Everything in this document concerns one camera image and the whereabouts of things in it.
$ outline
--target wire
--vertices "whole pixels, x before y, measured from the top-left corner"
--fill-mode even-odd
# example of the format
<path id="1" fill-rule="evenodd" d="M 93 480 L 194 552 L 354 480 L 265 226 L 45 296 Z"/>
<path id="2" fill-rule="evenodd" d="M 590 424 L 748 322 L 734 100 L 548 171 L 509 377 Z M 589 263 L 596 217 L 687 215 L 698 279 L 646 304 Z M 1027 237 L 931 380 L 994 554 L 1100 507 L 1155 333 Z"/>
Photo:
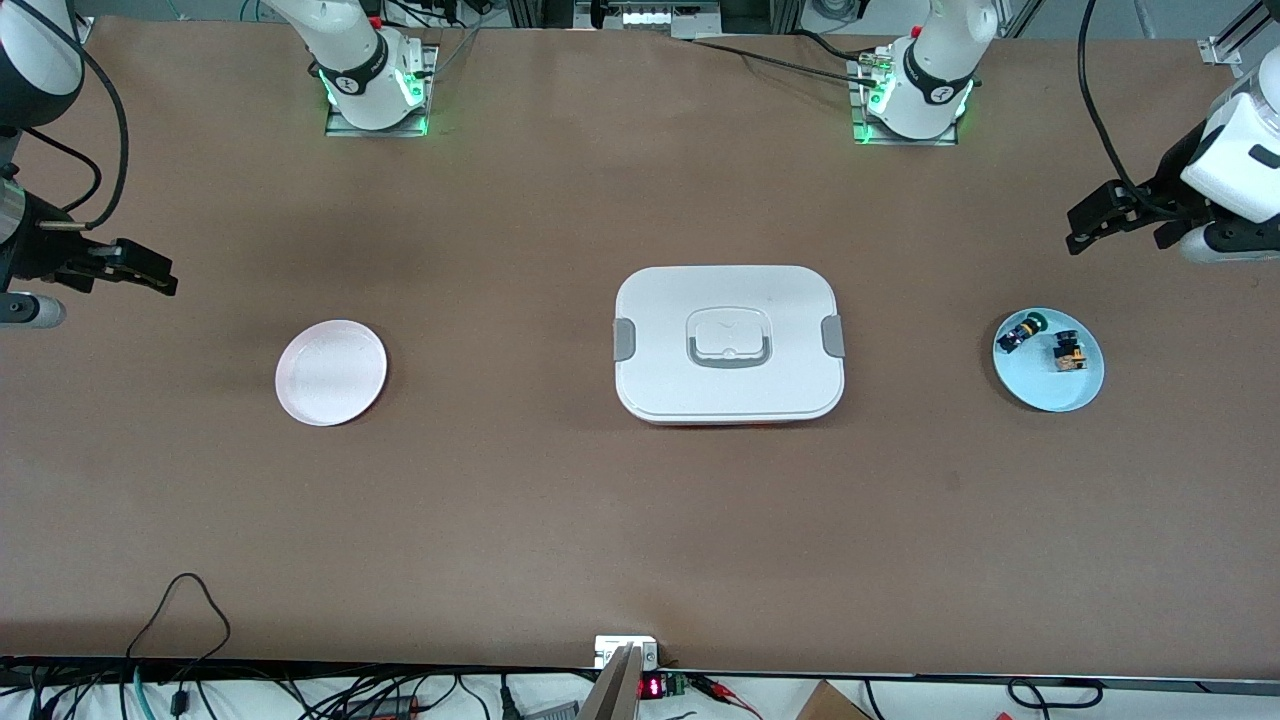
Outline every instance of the wire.
<path id="1" fill-rule="evenodd" d="M 444 68 L 449 67 L 449 63 L 452 63 L 453 59 L 457 58 L 460 53 L 462 53 L 462 49 L 467 46 L 467 42 L 470 42 L 471 38 L 474 38 L 476 33 L 480 32 L 480 26 L 483 26 L 488 20 L 489 20 L 488 17 L 483 17 L 475 26 L 471 27 L 466 37 L 463 37 L 462 41 L 458 42 L 458 46 L 454 47 L 452 53 L 449 53 L 449 56 L 445 58 L 443 63 L 435 67 L 435 76 L 439 76 L 440 73 L 444 72 Z"/>
<path id="2" fill-rule="evenodd" d="M 91 231 L 105 223 L 108 218 L 111 217 L 111 213 L 115 213 L 116 205 L 120 204 L 120 195 L 124 193 L 124 178 L 129 172 L 129 122 L 124 117 L 124 102 L 120 101 L 120 94 L 115 91 L 115 85 L 111 82 L 111 78 L 106 77 L 106 70 L 102 69 L 102 65 L 97 64 L 97 60 L 95 60 L 93 56 L 88 54 L 88 50 L 84 50 L 84 47 L 79 44 L 78 40 L 67 35 L 67 32 L 63 31 L 63 28 L 58 27 L 58 24 L 54 23 L 54 20 L 49 19 L 40 10 L 32 8 L 31 3 L 28 3 L 27 0 L 6 0 L 6 1 L 10 1 L 18 8 L 26 10 L 28 15 L 38 20 L 40 24 L 45 26 L 59 40 L 65 42 L 68 47 L 78 53 L 79 56 L 84 60 L 84 64 L 88 65 L 90 69 L 93 70 L 93 74 L 97 76 L 97 79 L 101 81 L 102 87 L 106 90 L 108 96 L 110 96 L 111 99 L 111 106 L 115 108 L 115 123 L 118 126 L 118 131 L 120 135 L 120 163 L 115 173 L 115 187 L 111 190 L 111 199 L 106 202 L 106 208 L 102 209 L 102 213 L 97 218 L 93 218 L 87 223 L 79 223 L 81 225 L 83 225 L 83 229 Z"/>
<path id="3" fill-rule="evenodd" d="M 1084 109 L 1089 113 L 1089 119 L 1093 120 L 1093 128 L 1098 131 L 1098 140 L 1102 141 L 1102 150 L 1107 154 L 1107 159 L 1111 160 L 1111 165 L 1115 168 L 1116 174 L 1120 177 L 1120 182 L 1124 184 L 1129 195 L 1139 205 L 1151 210 L 1156 215 L 1169 219 L 1179 219 L 1179 214 L 1160 208 L 1152 202 L 1144 193 L 1138 191 L 1138 187 L 1133 183 L 1133 178 L 1129 177 L 1129 172 L 1125 169 L 1124 163 L 1120 160 L 1119 152 L 1116 152 L 1115 145 L 1111 142 L 1111 133 L 1107 132 L 1107 126 L 1102 122 L 1102 115 L 1098 114 L 1097 105 L 1093 104 L 1093 94 L 1089 92 L 1089 78 L 1085 63 L 1084 46 L 1089 37 L 1089 23 L 1093 20 L 1093 8 L 1098 4 L 1098 0 L 1088 0 L 1084 5 L 1084 19 L 1080 20 L 1080 36 L 1075 44 L 1075 70 L 1080 81 L 1080 97 L 1084 100 Z"/>
<path id="4" fill-rule="evenodd" d="M 211 655 L 225 647 L 227 643 L 232 639 L 232 621 L 227 619 L 227 614 L 223 612 L 223 609 L 218 606 L 216 601 L 214 601 L 214 596 L 209 592 L 209 585 L 205 584 L 205 579 L 197 575 L 196 573 L 178 573 L 177 575 L 174 575 L 172 580 L 169 580 L 169 587 L 166 587 L 164 594 L 160 596 L 160 603 L 156 605 L 156 609 L 151 614 L 151 618 L 147 619 L 146 625 L 142 625 L 142 629 L 138 630 L 138 634 L 133 635 L 133 639 L 129 641 L 129 647 L 124 650 L 124 659 L 127 661 L 133 659 L 133 648 L 137 647 L 138 641 L 142 639 L 142 635 L 147 634 L 147 630 L 150 630 L 151 625 L 155 624 L 156 618 L 160 616 L 160 612 L 164 611 L 164 606 L 169 602 L 169 596 L 173 593 L 173 588 L 183 578 L 191 578 L 192 580 L 196 580 L 196 584 L 200 585 L 200 592 L 205 594 L 205 602 L 209 603 L 210 610 L 212 610 L 214 614 L 218 615 L 218 619 L 223 624 L 223 639 L 219 641 L 218 644 L 215 644 L 209 652 L 201 655 L 200 657 L 193 660 L 189 665 L 187 665 L 187 667 L 183 669 L 183 673 L 186 673 L 187 669 L 192 667 L 193 665 L 209 660 Z"/>
<path id="5" fill-rule="evenodd" d="M 124 650 L 124 667 L 120 671 L 120 683 L 119 683 L 122 717 L 128 717 L 124 711 L 124 673 L 128 670 L 129 661 L 133 659 L 133 648 L 137 647 L 138 642 L 142 639 L 142 635 L 147 634 L 147 632 L 155 624 L 156 619 L 160 618 L 160 612 L 164 611 L 165 605 L 168 605 L 169 602 L 169 596 L 173 594 L 173 589 L 178 585 L 178 583 L 183 578 L 191 578 L 196 580 L 196 584 L 200 585 L 200 592 L 205 594 L 205 602 L 209 603 L 209 607 L 214 611 L 215 615 L 218 615 L 218 620 L 220 620 L 223 624 L 223 639 L 220 639 L 218 644 L 215 644 L 212 648 L 210 648 L 200 657 L 188 662 L 182 670 L 178 671 L 178 691 L 182 691 L 182 685 L 183 682 L 186 680 L 187 673 L 189 673 L 192 667 L 204 662 L 205 660 L 209 660 L 210 656 L 212 656 L 215 652 L 225 647 L 227 643 L 232 639 L 232 621 L 227 619 L 227 614 L 223 612 L 223 609 L 218 606 L 218 602 L 214 600 L 212 593 L 209 592 L 209 585 L 205 584 L 205 579 L 197 575 L 196 573 L 178 573 L 177 575 L 174 575 L 174 578 L 169 580 L 169 585 L 164 589 L 164 594 L 160 596 L 160 602 L 156 605 L 155 611 L 151 612 L 151 618 L 148 618 L 146 624 L 142 625 L 142 629 L 138 630 L 138 634 L 133 635 L 133 639 L 129 641 L 129 647 Z M 133 682 L 134 682 L 134 691 L 138 693 L 138 700 L 142 701 L 137 667 L 134 667 Z M 204 691 L 201 691 L 201 700 L 204 700 Z M 150 710 L 146 706 L 143 706 L 142 711 L 147 716 L 147 720 L 155 720 L 155 716 L 151 715 Z"/>
<path id="6" fill-rule="evenodd" d="M 93 689 L 93 685 L 96 685 L 104 675 L 106 675 L 106 670 L 99 673 L 97 676 L 95 676 L 88 685 L 84 687 L 84 692 L 76 693 L 76 697 L 72 700 L 72 706 L 67 710 L 67 717 L 64 720 L 73 720 L 76 717 L 76 708 L 79 707 L 79 702 L 88 696 L 90 691 Z"/>
<path id="7" fill-rule="evenodd" d="M 200 678 L 196 678 L 196 692 L 200 693 L 200 702 L 205 703 L 205 712 L 209 714 L 211 720 L 218 720 L 218 715 L 214 712 L 214 706 L 209 705 L 209 697 L 205 694 L 205 683 Z"/>
<path id="8" fill-rule="evenodd" d="M 863 685 L 867 687 L 867 702 L 870 703 L 876 720 L 884 720 L 884 715 L 879 711 L 879 705 L 876 703 L 876 692 L 872 691 L 872 682 L 863 680 Z"/>
<path id="9" fill-rule="evenodd" d="M 392 5 L 396 5 L 401 10 L 404 10 L 406 14 L 408 14 L 411 18 L 416 19 L 417 22 L 422 23 L 426 27 L 430 27 L 431 23 L 429 23 L 425 19 L 422 19 L 424 15 L 428 17 L 428 18 L 435 18 L 438 20 L 445 20 L 449 24 L 460 24 L 462 27 L 467 27 L 466 23 L 463 23 L 462 20 L 458 20 L 458 19 L 452 19 L 451 20 L 448 17 L 442 15 L 439 13 L 434 13 L 431 10 L 410 8 L 404 3 L 401 3 L 401 0 L 387 0 L 387 1 L 390 3 Z"/>
<path id="10" fill-rule="evenodd" d="M 1014 688 L 1027 688 L 1032 691 L 1032 694 L 1036 696 L 1036 701 L 1028 702 L 1018 697 Z M 1009 693 L 1009 700 L 1028 710 L 1039 710 L 1044 715 L 1044 720 L 1053 720 L 1048 715 L 1050 710 L 1087 710 L 1102 702 L 1102 685 L 1096 684 L 1092 685 L 1092 688 L 1097 694 L 1083 702 L 1046 702 L 1044 696 L 1039 692 L 1039 688 L 1037 688 L 1030 680 L 1025 678 L 1010 678 L 1009 684 L 1005 685 L 1005 692 Z"/>
<path id="11" fill-rule="evenodd" d="M 41 700 L 45 694 L 45 678 L 49 676 L 46 671 L 41 679 L 36 679 L 36 673 L 31 674 L 31 712 L 27 714 L 28 720 L 38 720 L 44 712 L 44 703 Z"/>
<path id="12" fill-rule="evenodd" d="M 822 46 L 823 50 L 826 50 L 827 53 L 831 53 L 832 55 L 840 58 L 841 60 L 852 60 L 852 61 L 856 63 L 859 60 L 859 58 L 861 58 L 863 53 L 872 53 L 872 51 L 876 50 L 876 47 L 872 46 L 872 47 L 864 47 L 861 50 L 854 50 L 852 53 L 845 53 L 845 51 L 837 49 L 835 45 L 827 42 L 826 37 L 818 35 L 817 32 L 810 32 L 810 31 L 804 29 L 804 28 L 797 28 L 791 35 L 799 35 L 801 37 L 808 37 L 809 40 L 813 40 L 819 46 Z"/>
<path id="13" fill-rule="evenodd" d="M 79 208 L 81 205 L 87 202 L 91 197 L 93 197 L 93 195 L 97 192 L 97 188 L 102 187 L 102 168 L 99 168 L 97 163 L 95 163 L 88 155 L 81 152 L 79 150 L 76 150 L 69 145 L 63 145 L 61 142 L 58 142 L 56 140 L 49 137 L 47 135 L 40 132 L 36 128 L 23 128 L 22 132 L 29 135 L 31 137 L 35 137 L 36 140 L 44 142 L 45 145 L 55 150 L 60 150 L 67 155 L 76 158 L 81 163 L 84 163 L 84 165 L 88 167 L 88 169 L 93 173 L 93 184 L 90 186 L 90 188 L 84 192 L 84 195 L 81 195 L 69 205 L 63 205 L 63 213 L 70 213 L 72 210 Z"/>
<path id="14" fill-rule="evenodd" d="M 724 53 L 732 53 L 735 55 L 741 55 L 744 58 L 750 58 L 753 60 L 760 60 L 762 63 L 769 63 L 771 65 L 778 65 L 780 68 L 787 68 L 788 70 L 795 70 L 797 73 L 809 73 L 812 76 L 818 76 L 818 77 L 829 77 L 829 78 L 838 79 L 838 81 L 842 81 L 842 82 L 852 82 L 852 83 L 861 85 L 861 86 L 865 86 L 865 87 L 874 87 L 876 86 L 876 81 L 873 81 L 872 78 L 859 78 L 859 77 L 851 77 L 851 76 L 844 74 L 844 73 L 833 73 L 831 70 L 819 70 L 818 68 L 809 68 L 809 67 L 805 67 L 805 65 L 799 65 L 796 63 L 788 63 L 786 60 L 780 60 L 777 58 L 769 58 L 767 55 L 758 55 L 758 54 L 751 53 L 749 50 L 739 50 L 737 47 L 728 47 L 727 45 L 716 45 L 713 42 L 698 42 L 698 41 L 694 41 L 694 40 L 690 40 L 687 42 L 691 42 L 691 44 L 694 44 L 694 45 L 696 45 L 699 47 L 710 47 L 712 50 L 722 50 Z"/>
<path id="15" fill-rule="evenodd" d="M 467 684 L 462 682 L 462 675 L 454 675 L 454 678 L 457 678 L 458 687 L 462 688 L 462 692 L 465 692 L 468 696 L 476 698 L 476 702 L 479 702 L 480 707 L 484 708 L 484 720 L 493 720 L 489 716 L 489 705 L 480 696 L 477 696 L 476 693 L 471 692 L 471 688 L 468 688 Z"/>
<path id="16" fill-rule="evenodd" d="M 733 707 L 741 707 L 742 710 L 750 712 L 751 715 L 755 715 L 755 720 L 764 720 L 764 717 L 760 716 L 760 714 L 756 712 L 754 707 L 742 702 L 741 700 L 731 700 L 728 701 L 728 703 L 732 705 Z"/>
<path id="17" fill-rule="evenodd" d="M 133 694 L 138 696 L 142 715 L 146 715 L 147 720 L 156 720 L 156 714 L 151 712 L 151 703 L 147 702 L 147 696 L 142 694 L 142 673 L 137 666 L 133 667 Z"/>

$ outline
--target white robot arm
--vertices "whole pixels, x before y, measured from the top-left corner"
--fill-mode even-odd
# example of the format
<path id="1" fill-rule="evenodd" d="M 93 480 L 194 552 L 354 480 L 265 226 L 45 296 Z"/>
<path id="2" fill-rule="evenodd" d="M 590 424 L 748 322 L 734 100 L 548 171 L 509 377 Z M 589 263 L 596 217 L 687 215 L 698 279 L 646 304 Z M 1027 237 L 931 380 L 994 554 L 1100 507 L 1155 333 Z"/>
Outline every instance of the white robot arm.
<path id="1" fill-rule="evenodd" d="M 1068 213 L 1071 255 L 1153 223 L 1156 246 L 1196 263 L 1280 259 L 1280 47 L 1133 187 L 1108 181 Z"/>
<path id="2" fill-rule="evenodd" d="M 68 0 L 27 0 L 74 36 Z M 0 3 L 0 126 L 38 127 L 79 95 L 84 65 L 76 50 L 14 3 Z"/>
<path id="3" fill-rule="evenodd" d="M 264 0 L 298 31 L 329 102 L 348 123 L 385 129 L 426 101 L 422 41 L 374 29 L 356 0 Z"/>
<path id="4" fill-rule="evenodd" d="M 1258 225 L 1252 238 L 1215 228 L 1217 223 L 1197 227 L 1183 237 L 1184 256 L 1202 263 L 1280 258 L 1280 238 L 1274 237 L 1280 229 L 1280 47 L 1213 102 L 1199 147 L 1180 177 L 1228 213 Z"/>
<path id="5" fill-rule="evenodd" d="M 265 1 L 302 35 L 330 104 L 352 126 L 384 129 L 424 105 L 421 41 L 390 28 L 375 29 L 353 0 Z M 84 63 L 109 82 L 79 45 L 69 0 L 0 0 L 0 129 L 10 136 L 31 131 L 67 111 L 83 83 Z M 81 234 L 110 217 L 124 187 L 124 106 L 114 90 L 109 95 L 120 124 L 120 170 L 108 209 L 97 219 L 74 222 L 69 213 L 84 199 L 58 208 L 27 192 L 15 179 L 17 167 L 0 167 L 0 327 L 49 328 L 64 316 L 63 305 L 52 297 L 9 292 L 14 279 L 44 279 L 81 292 L 90 292 L 95 281 L 129 282 L 170 296 L 177 292 L 168 258 L 128 240 L 106 245 Z M 44 141 L 69 151 L 56 141 Z"/>
<path id="6" fill-rule="evenodd" d="M 997 26 L 991 0 L 931 0 L 919 35 L 900 37 L 884 51 L 892 68 L 867 111 L 902 137 L 938 137 L 963 111 Z"/>

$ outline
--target black cable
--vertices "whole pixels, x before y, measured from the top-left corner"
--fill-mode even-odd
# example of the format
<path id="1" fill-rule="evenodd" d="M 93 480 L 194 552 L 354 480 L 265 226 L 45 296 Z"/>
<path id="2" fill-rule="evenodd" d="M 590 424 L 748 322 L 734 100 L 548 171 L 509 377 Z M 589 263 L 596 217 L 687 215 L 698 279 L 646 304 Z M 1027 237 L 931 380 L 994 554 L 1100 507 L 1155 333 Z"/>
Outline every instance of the black cable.
<path id="1" fill-rule="evenodd" d="M 204 662 L 205 660 L 209 660 L 209 657 L 211 655 L 214 655 L 215 652 L 218 652 L 219 650 L 221 650 L 223 647 L 225 647 L 227 643 L 232 639 L 232 621 L 227 619 L 227 614 L 223 612 L 223 609 L 218 606 L 218 602 L 214 600 L 212 593 L 209 592 L 209 585 L 205 584 L 205 579 L 201 578 L 200 575 L 197 575 L 196 573 L 178 573 L 177 575 L 174 575 L 173 579 L 169 580 L 169 585 L 164 589 L 164 594 L 160 596 L 160 602 L 156 605 L 155 611 L 151 612 L 151 618 L 148 618 L 147 621 L 146 621 L 146 624 L 142 625 L 142 629 L 138 630 L 138 634 L 133 635 L 133 639 L 129 641 L 129 647 L 124 648 L 124 666 L 120 669 L 120 682 L 119 682 L 120 717 L 122 719 L 127 719 L 128 717 L 128 714 L 127 714 L 125 706 L 124 706 L 124 679 L 125 679 L 125 675 L 128 675 L 129 661 L 133 660 L 133 648 L 137 647 L 138 642 L 142 639 L 142 635 L 147 634 L 147 632 L 155 624 L 156 619 L 160 618 L 160 612 L 163 612 L 165 605 L 169 603 L 169 596 L 173 594 L 173 589 L 178 585 L 178 583 L 183 578 L 191 578 L 192 580 L 196 580 L 196 584 L 200 585 L 200 592 L 202 592 L 205 594 L 205 602 L 209 603 L 210 610 L 212 610 L 214 614 L 218 615 L 218 619 L 223 624 L 223 639 L 219 641 L 218 644 L 215 644 L 212 648 L 210 648 L 209 652 L 205 652 L 204 655 L 201 655 L 196 660 L 192 660 L 182 670 L 178 671 L 178 691 L 182 691 L 183 679 L 186 678 L 186 674 L 192 667 L 195 667 L 196 665 Z M 196 682 L 197 682 L 197 688 L 198 688 L 200 687 L 198 685 L 200 680 L 197 679 Z M 201 696 L 201 700 L 204 700 L 204 696 L 205 696 L 204 689 L 200 691 L 200 696 Z"/>
<path id="2" fill-rule="evenodd" d="M 861 50 L 854 50 L 852 53 L 845 53 L 844 50 L 841 50 L 841 49 L 836 47 L 835 45 L 827 42 L 826 37 L 818 35 L 817 32 L 812 32 L 812 31 L 808 31 L 808 29 L 804 29 L 804 28 L 796 28 L 791 35 L 799 35 L 800 37 L 808 37 L 809 40 L 817 42 L 823 50 L 826 50 L 827 53 L 831 53 L 832 55 L 840 58 L 841 60 L 852 60 L 852 61 L 856 63 L 858 59 L 863 55 L 863 53 L 872 53 L 872 51 L 876 50 L 876 47 L 873 46 L 873 47 L 863 47 Z"/>
<path id="3" fill-rule="evenodd" d="M 164 606 L 169 602 L 169 596 L 173 593 L 173 588 L 183 578 L 191 578 L 192 580 L 196 580 L 197 585 L 200 585 L 200 592 L 205 594 L 205 602 L 209 605 L 209 609 L 212 610 L 215 615 L 218 615 L 218 620 L 221 621 L 223 624 L 223 639 L 220 639 L 218 644 L 215 644 L 207 652 L 205 652 L 196 660 L 192 660 L 186 667 L 179 670 L 178 671 L 179 679 L 183 678 L 187 674 L 187 671 L 189 671 L 196 665 L 204 662 L 205 660 L 209 660 L 210 656 L 212 656 L 215 652 L 225 647 L 227 643 L 230 642 L 232 639 L 232 621 L 227 619 L 227 614 L 223 612 L 223 609 L 218 606 L 218 602 L 214 600 L 212 593 L 209 592 L 209 585 L 205 584 L 205 579 L 197 575 L 196 573 L 178 573 L 177 575 L 174 575 L 172 580 L 169 580 L 169 587 L 166 587 L 164 594 L 160 596 L 160 603 L 156 605 L 156 609 L 151 614 L 151 618 L 147 619 L 146 625 L 142 625 L 142 629 L 138 630 L 138 634 L 133 635 L 133 639 L 129 641 L 129 647 L 124 650 L 124 659 L 128 661 L 133 657 L 133 648 L 138 644 L 138 641 L 141 641 L 142 635 L 145 635 L 147 630 L 151 629 L 151 625 L 155 624 L 156 619 L 160 616 L 160 612 L 164 611 Z"/>
<path id="4" fill-rule="evenodd" d="M 1091 687 L 1097 694 L 1083 702 L 1046 702 L 1044 696 L 1039 692 L 1039 688 L 1025 678 L 1010 678 L 1009 684 L 1005 685 L 1005 692 L 1009 693 L 1009 700 L 1016 702 L 1027 710 L 1039 710 L 1044 715 L 1044 720 L 1053 720 L 1048 715 L 1050 710 L 1087 710 L 1102 702 L 1102 685 L 1096 684 Z M 1027 688 L 1032 691 L 1032 694 L 1036 696 L 1036 701 L 1028 702 L 1018 697 L 1014 688 Z"/>
<path id="5" fill-rule="evenodd" d="M 696 41 L 692 41 L 692 40 L 690 40 L 689 42 L 692 42 L 694 45 L 696 45 L 699 47 L 710 47 L 712 50 L 722 50 L 724 53 L 732 53 L 735 55 L 741 55 L 744 58 L 750 58 L 753 60 L 759 60 L 762 63 L 769 63 L 771 65 L 778 65 L 780 68 L 787 68 L 788 70 L 796 70 L 797 73 L 809 73 L 812 76 L 818 76 L 818 77 L 829 77 L 829 78 L 833 78 L 833 79 L 838 79 L 841 82 L 852 82 L 852 83 L 861 85 L 861 86 L 865 86 L 865 87 L 876 87 L 876 81 L 873 81 L 872 78 L 859 78 L 859 77 L 851 77 L 851 76 L 845 74 L 845 73 L 833 73 L 831 70 L 819 70 L 818 68 L 809 68 L 809 67 L 805 67 L 805 65 L 799 65 L 796 63 L 788 63 L 787 60 L 780 60 L 777 58 L 769 58 L 767 55 L 759 55 L 759 54 L 751 53 L 749 50 L 739 50 L 737 47 L 728 47 L 727 45 L 716 45 L 713 42 L 696 42 Z"/>
<path id="6" fill-rule="evenodd" d="M 872 712 L 876 715 L 876 720 L 884 720 L 884 715 L 879 711 L 879 705 L 876 705 L 876 693 L 872 691 L 872 682 L 863 680 L 863 685 L 867 687 L 867 702 L 872 706 Z"/>
<path id="7" fill-rule="evenodd" d="M 27 720 L 40 720 L 44 707 L 41 706 L 41 700 L 45 694 L 45 678 L 49 676 L 49 670 L 37 680 L 36 674 L 31 674 L 31 711 L 27 714 Z"/>
<path id="8" fill-rule="evenodd" d="M 81 205 L 87 202 L 88 199 L 93 197 L 95 193 L 97 193 L 97 188 L 102 187 L 102 168 L 99 168 L 97 163 L 95 163 L 88 155 L 81 152 L 79 150 L 76 150 L 74 147 L 70 147 L 69 145 L 63 145 L 61 142 L 58 142 L 56 140 L 49 137 L 47 135 L 40 132 L 36 128 L 22 128 L 22 132 L 29 135 L 31 137 L 35 137 L 36 140 L 44 142 L 45 145 L 55 150 L 60 150 L 67 155 L 76 158 L 81 163 L 84 163 L 84 165 L 88 167 L 88 169 L 93 173 L 93 184 L 91 184 L 90 188 L 84 191 L 84 195 L 81 195 L 69 205 L 63 205 L 63 213 L 70 213 L 72 210 L 79 208 Z"/>
<path id="9" fill-rule="evenodd" d="M 457 18 L 449 18 L 448 15 L 442 15 L 440 13 L 435 13 L 433 10 L 410 8 L 404 3 L 401 3 L 401 0 L 387 0 L 387 1 L 390 3 L 392 5 L 396 5 L 401 10 L 404 10 L 411 17 L 413 17 L 415 19 L 417 19 L 417 22 L 420 22 L 420 23 L 422 23 L 424 26 L 428 26 L 428 27 L 430 27 L 430 26 L 429 26 L 429 23 L 426 20 L 422 19 L 424 15 L 428 17 L 428 18 L 435 18 L 438 20 L 445 20 L 449 24 L 458 24 L 458 26 L 461 26 L 463 28 L 467 27 L 466 23 L 463 23 L 462 20 L 460 20 Z"/>
<path id="10" fill-rule="evenodd" d="M 88 697 L 88 693 L 92 692 L 93 685 L 96 685 L 102 679 L 102 676 L 106 675 L 106 673 L 108 673 L 106 670 L 102 670 L 101 673 L 97 674 L 96 678 L 90 680 L 88 685 L 84 687 L 84 692 L 76 693 L 76 697 L 72 698 L 72 706 L 67 708 L 67 717 L 64 720 L 73 720 L 76 717 L 76 708 L 79 707 L 79 702 L 86 697 Z"/>
<path id="11" fill-rule="evenodd" d="M 458 687 L 462 688 L 462 692 L 465 692 L 468 696 L 476 698 L 476 702 L 479 702 L 480 707 L 484 708 L 484 720 L 493 720 L 493 717 L 489 716 L 489 705 L 485 703 L 485 701 L 481 700 L 480 696 L 477 696 L 476 693 L 471 692 L 471 688 L 468 688 L 467 684 L 462 682 L 462 675 L 454 675 L 454 678 L 458 679 Z"/>
<path id="12" fill-rule="evenodd" d="M 102 87 L 106 90 L 106 95 L 111 99 L 111 106 L 115 108 L 115 123 L 120 135 L 120 163 L 115 172 L 115 187 L 111 190 L 111 199 L 106 201 L 106 208 L 97 218 L 83 223 L 84 229 L 91 231 L 108 220 L 111 213 L 115 213 L 115 206 L 120 204 L 120 195 L 124 193 L 124 178 L 129 172 L 129 122 L 124 117 L 124 102 L 120 101 L 120 94 L 115 91 L 115 85 L 111 78 L 106 77 L 106 70 L 102 65 L 97 64 L 97 60 L 84 50 L 84 46 L 79 44 L 79 40 L 67 35 L 63 28 L 58 27 L 54 20 L 50 20 L 44 13 L 31 6 L 27 0 L 8 0 L 23 9 L 28 15 L 35 18 L 40 24 L 45 26 L 50 32 L 52 32 L 59 40 L 67 44 L 68 47 L 79 54 L 84 60 L 84 64 L 93 70 L 97 79 L 101 81 Z"/>
<path id="13" fill-rule="evenodd" d="M 214 714 L 214 706 L 209 705 L 209 697 L 205 696 L 205 683 L 200 678 L 196 678 L 196 692 L 200 693 L 200 702 L 205 703 L 205 712 L 209 714 L 209 717 L 218 720 L 218 715 Z"/>
<path id="14" fill-rule="evenodd" d="M 1084 19 L 1080 20 L 1080 36 L 1075 44 L 1075 72 L 1078 79 L 1080 81 L 1080 97 L 1084 99 L 1084 109 L 1088 110 L 1089 119 L 1093 120 L 1093 127 L 1098 131 L 1098 138 L 1102 141 L 1102 150 L 1106 151 L 1107 159 L 1111 160 L 1111 165 L 1120 177 L 1120 182 L 1124 183 L 1125 190 L 1129 191 L 1129 195 L 1134 199 L 1134 201 L 1162 218 L 1178 219 L 1178 213 L 1160 208 L 1144 193 L 1138 191 L 1138 187 L 1133 183 L 1133 178 L 1129 177 L 1129 172 L 1120 160 L 1120 155 L 1116 152 L 1115 145 L 1111 142 L 1111 133 L 1107 132 L 1107 126 L 1102 123 L 1102 115 L 1098 114 L 1097 105 L 1093 104 L 1093 94 L 1089 92 L 1089 78 L 1085 68 L 1087 63 L 1084 46 L 1089 37 L 1089 23 L 1093 20 L 1093 8 L 1097 4 L 1098 0 L 1088 0 L 1088 3 L 1085 3 Z"/>

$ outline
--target table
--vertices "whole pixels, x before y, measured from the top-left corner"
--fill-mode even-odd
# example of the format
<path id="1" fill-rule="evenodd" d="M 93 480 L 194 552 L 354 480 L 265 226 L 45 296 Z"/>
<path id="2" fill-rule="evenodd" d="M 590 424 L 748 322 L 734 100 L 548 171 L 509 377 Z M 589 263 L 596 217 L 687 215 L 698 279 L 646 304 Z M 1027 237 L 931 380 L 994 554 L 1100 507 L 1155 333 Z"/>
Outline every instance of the table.
<path id="1" fill-rule="evenodd" d="M 481 32 L 417 141 L 321 137 L 287 27 L 105 19 L 91 50 L 133 133 L 97 237 L 180 284 L 59 291 L 61 328 L 0 341 L 4 652 L 118 655 L 195 570 L 227 657 L 581 665 L 644 632 L 684 667 L 1280 678 L 1280 269 L 1149 233 L 1068 256 L 1064 213 L 1112 177 L 1070 44 L 996 42 L 955 149 L 856 146 L 838 83 L 639 32 Z M 1139 177 L 1229 85 L 1189 42 L 1092 63 Z M 108 165 L 86 85 L 49 132 Z M 45 197 L 86 179 L 17 161 Z M 696 263 L 831 282 L 835 411 L 623 410 L 614 292 Z M 1028 305 L 1103 343 L 1089 407 L 1000 389 L 989 337 Z M 329 318 L 370 324 L 390 378 L 311 428 L 273 370 Z M 218 634 L 188 587 L 141 651 Z"/>

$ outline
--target metal bracket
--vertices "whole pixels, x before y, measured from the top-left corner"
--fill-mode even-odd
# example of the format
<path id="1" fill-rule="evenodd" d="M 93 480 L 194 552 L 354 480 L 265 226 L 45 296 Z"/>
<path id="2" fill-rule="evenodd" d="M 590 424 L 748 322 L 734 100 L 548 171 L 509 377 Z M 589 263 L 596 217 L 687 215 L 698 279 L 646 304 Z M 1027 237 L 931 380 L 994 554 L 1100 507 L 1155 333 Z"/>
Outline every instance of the metal bracket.
<path id="1" fill-rule="evenodd" d="M 640 648 L 643 670 L 646 673 L 658 669 L 658 641 L 649 635 L 595 635 L 595 664 L 596 670 L 608 665 L 613 653 L 626 646 Z"/>
<path id="2" fill-rule="evenodd" d="M 1201 51 L 1201 60 L 1206 65 L 1231 65 L 1231 72 L 1240 77 L 1243 74 L 1240 49 L 1252 42 L 1268 24 L 1271 24 L 1271 10 L 1263 0 L 1254 0 L 1248 8 L 1235 17 L 1219 35 L 1206 40 L 1196 41 Z"/>
<path id="3" fill-rule="evenodd" d="M 1206 40 L 1197 40 L 1196 46 L 1199 47 L 1201 61 L 1206 65 L 1239 65 L 1240 51 L 1233 50 L 1228 55 L 1221 55 L 1221 42 L 1222 38 L 1216 35 L 1211 35 Z"/>
<path id="4" fill-rule="evenodd" d="M 890 54 L 887 47 L 877 47 L 876 56 L 883 58 Z M 849 74 L 849 105 L 852 108 L 854 113 L 854 140 L 860 145 L 932 145 L 936 147 L 946 147 L 956 145 L 959 142 L 959 136 L 956 133 L 956 120 L 951 120 L 951 126 L 947 127 L 946 132 L 938 137 L 931 140 L 911 140 L 902 137 L 896 132 L 888 129 L 879 118 L 867 111 L 867 105 L 872 102 L 878 102 L 879 97 L 876 96 L 879 92 L 879 87 L 867 87 L 854 78 L 870 78 L 877 83 L 886 82 L 886 77 L 890 70 L 883 67 L 883 64 L 867 68 L 858 60 L 846 60 L 845 72 Z"/>

